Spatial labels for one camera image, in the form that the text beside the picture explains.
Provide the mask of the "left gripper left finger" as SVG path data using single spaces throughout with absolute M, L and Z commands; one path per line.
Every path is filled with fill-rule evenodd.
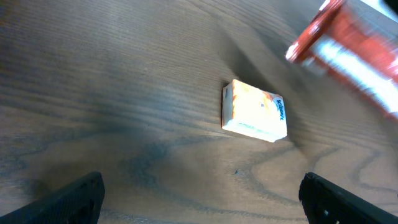
M 1 217 L 1 224 L 97 224 L 105 188 L 100 172 L 84 177 Z

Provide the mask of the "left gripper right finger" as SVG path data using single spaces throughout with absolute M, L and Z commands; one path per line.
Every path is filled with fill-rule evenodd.
M 395 215 L 313 172 L 305 174 L 298 198 L 310 224 L 397 223 Z

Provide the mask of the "small orange box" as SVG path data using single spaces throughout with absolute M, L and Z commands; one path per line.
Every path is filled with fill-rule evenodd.
M 268 142 L 287 136 L 284 99 L 234 79 L 223 88 L 221 127 Z

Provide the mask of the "red-brown snack bar wrapper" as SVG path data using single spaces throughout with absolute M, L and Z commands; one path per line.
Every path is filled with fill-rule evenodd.
M 319 66 L 397 119 L 397 44 L 361 21 L 347 1 L 324 1 L 285 58 Z

